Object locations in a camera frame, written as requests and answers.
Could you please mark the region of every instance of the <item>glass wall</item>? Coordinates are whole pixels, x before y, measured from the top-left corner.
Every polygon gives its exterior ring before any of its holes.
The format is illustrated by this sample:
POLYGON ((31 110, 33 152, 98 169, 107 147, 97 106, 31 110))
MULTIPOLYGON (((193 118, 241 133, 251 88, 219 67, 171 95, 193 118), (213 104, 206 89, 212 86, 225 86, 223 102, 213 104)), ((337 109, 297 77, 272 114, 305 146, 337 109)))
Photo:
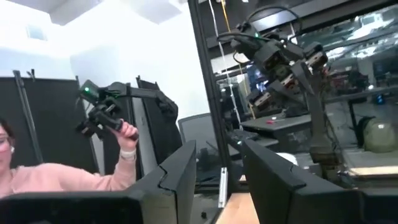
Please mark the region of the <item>glass wall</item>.
MULTIPOLYGON (((302 47, 319 42, 326 49, 329 61, 325 66, 323 99, 326 103, 334 99, 334 103, 326 104, 337 138, 333 143, 342 149, 346 171, 360 187, 385 184, 373 180, 398 174, 395 173, 398 170, 398 119, 394 116, 398 113, 397 18, 395 5, 297 37, 302 47), (349 101, 341 98, 348 95, 352 96, 349 101)), ((300 112, 295 111, 294 118, 287 116, 286 112, 290 113, 289 109, 295 105, 269 96, 267 74, 254 65, 242 65, 241 71, 236 69, 229 75, 233 78, 220 78, 225 77, 222 72, 216 75, 227 135, 243 129, 249 133, 242 138, 253 138, 275 152, 292 154, 295 157, 292 162, 305 169, 314 166, 309 155, 309 115, 299 116, 300 112), (284 131, 278 128, 293 124, 300 128, 284 131)), ((278 79, 303 100, 294 80, 278 79)), ((232 160, 241 164, 235 156, 239 153, 239 144, 234 144, 233 139, 228 143, 232 160)))

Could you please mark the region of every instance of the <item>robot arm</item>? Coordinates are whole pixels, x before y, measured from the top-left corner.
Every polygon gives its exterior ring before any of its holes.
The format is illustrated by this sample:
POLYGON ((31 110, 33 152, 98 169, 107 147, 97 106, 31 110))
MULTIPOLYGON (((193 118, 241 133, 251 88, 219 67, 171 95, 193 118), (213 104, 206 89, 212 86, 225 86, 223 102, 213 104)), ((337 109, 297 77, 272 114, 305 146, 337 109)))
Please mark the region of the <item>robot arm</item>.
POLYGON ((114 82, 106 87, 117 97, 152 98, 155 99, 162 114, 167 120, 175 122, 178 116, 178 106, 160 90, 148 90, 126 86, 120 82, 114 82))
MULTIPOLYGON (((238 26, 238 29, 239 33, 220 34, 218 38, 232 36, 232 48, 252 60, 260 71, 270 75, 271 84, 268 89, 273 84, 278 87, 272 89, 270 93, 277 93, 290 101, 297 101, 284 86, 290 83, 289 80, 298 82, 298 86, 306 96, 306 104, 312 119, 312 142, 310 146, 312 160, 319 163, 324 170, 338 166, 340 162, 334 146, 327 136, 327 117, 318 88, 319 71, 328 61, 323 47, 319 43, 313 43, 303 49, 278 38, 275 33, 261 36, 248 23, 238 26)), ((256 98, 254 105, 263 104, 271 96, 270 93, 256 98)))
MULTIPOLYGON (((175 122, 178 116, 178 106, 160 90, 132 88, 120 82, 100 88, 87 80, 79 89, 79 97, 94 106, 88 113, 88 118, 76 127, 76 130, 86 137, 91 137, 95 133, 103 139, 104 127, 117 131, 122 128, 123 122, 115 118, 115 115, 121 111, 116 99, 121 97, 152 98, 156 100, 166 120, 175 122)), ((133 140, 137 138, 138 135, 132 136, 133 140)))

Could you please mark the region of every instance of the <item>wristband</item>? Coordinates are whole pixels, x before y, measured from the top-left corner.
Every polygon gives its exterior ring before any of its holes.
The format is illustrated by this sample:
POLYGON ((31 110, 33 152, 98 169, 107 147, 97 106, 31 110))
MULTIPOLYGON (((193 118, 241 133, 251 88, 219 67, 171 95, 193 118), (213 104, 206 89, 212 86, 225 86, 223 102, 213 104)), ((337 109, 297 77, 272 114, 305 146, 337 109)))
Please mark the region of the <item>wristband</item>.
POLYGON ((135 160, 136 159, 136 150, 133 151, 125 151, 123 149, 120 150, 120 156, 123 159, 130 159, 130 160, 135 160))

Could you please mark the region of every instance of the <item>pink sweater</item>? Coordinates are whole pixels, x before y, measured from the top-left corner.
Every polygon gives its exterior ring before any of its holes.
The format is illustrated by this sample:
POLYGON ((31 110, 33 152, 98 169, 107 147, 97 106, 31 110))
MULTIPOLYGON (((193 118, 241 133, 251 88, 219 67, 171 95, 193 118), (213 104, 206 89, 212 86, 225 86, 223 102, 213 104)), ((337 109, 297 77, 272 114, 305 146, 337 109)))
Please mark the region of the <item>pink sweater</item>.
POLYGON ((136 161, 119 158, 113 175, 100 176, 61 164, 41 164, 11 170, 12 180, 0 197, 23 192, 124 190, 136 181, 136 161))

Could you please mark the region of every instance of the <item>table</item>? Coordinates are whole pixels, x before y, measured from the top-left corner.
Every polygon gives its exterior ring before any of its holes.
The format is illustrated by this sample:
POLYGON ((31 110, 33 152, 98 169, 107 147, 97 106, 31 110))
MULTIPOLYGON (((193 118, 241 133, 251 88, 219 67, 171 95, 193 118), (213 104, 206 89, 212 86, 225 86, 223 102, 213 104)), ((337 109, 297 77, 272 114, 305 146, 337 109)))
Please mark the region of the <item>table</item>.
MULTIPOLYGON (((309 153, 294 155, 298 166, 309 169, 314 166, 309 153)), ((398 181, 398 151, 374 153, 364 149, 343 149, 343 158, 346 162, 347 172, 359 181, 391 179, 398 181)))
POLYGON ((353 106, 354 104, 352 101, 355 99, 359 99, 359 98, 369 97, 369 96, 373 96, 373 95, 379 95, 379 94, 383 94, 383 93, 391 93, 391 92, 398 92, 398 85, 389 86, 389 87, 376 87, 376 88, 373 88, 372 90, 366 90, 361 93, 353 93, 353 94, 349 94, 349 95, 331 97, 331 98, 326 99, 325 103, 329 104, 329 103, 347 101, 349 115, 351 117, 351 122, 353 124, 353 129, 354 129, 354 133, 355 133, 355 138, 356 138, 356 141, 359 142, 358 141, 359 133, 357 130, 358 124, 356 122, 354 106, 353 106))
POLYGON ((311 116, 309 114, 294 118, 284 118, 283 113, 265 116, 250 121, 245 121, 242 127, 247 131, 265 132, 265 134, 273 135, 279 141, 279 152, 296 153, 291 149, 297 147, 292 146, 288 134, 297 131, 303 131, 311 128, 311 116))
POLYGON ((229 198, 216 224, 260 224, 250 193, 235 193, 229 198))

